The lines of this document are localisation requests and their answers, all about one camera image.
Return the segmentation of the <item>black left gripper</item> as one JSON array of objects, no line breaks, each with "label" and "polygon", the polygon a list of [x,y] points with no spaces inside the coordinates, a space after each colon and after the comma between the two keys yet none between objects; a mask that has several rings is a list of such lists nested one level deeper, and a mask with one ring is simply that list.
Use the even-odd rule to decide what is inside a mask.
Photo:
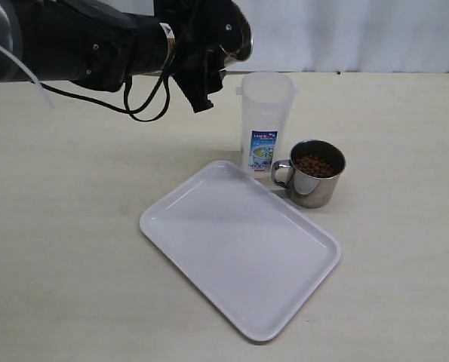
[{"label": "black left gripper", "polygon": [[194,113],[214,107],[208,96],[223,89],[232,57],[231,1],[168,1],[177,48],[170,74]]}]

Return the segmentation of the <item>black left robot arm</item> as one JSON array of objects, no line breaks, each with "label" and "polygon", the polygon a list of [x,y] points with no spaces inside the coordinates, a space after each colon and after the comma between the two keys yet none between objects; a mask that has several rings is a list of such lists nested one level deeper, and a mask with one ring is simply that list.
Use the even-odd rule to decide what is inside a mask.
[{"label": "black left robot arm", "polygon": [[0,1],[0,83],[37,78],[116,92],[158,73],[202,112],[238,53],[237,16],[231,1],[163,1],[153,15],[101,1]]}]

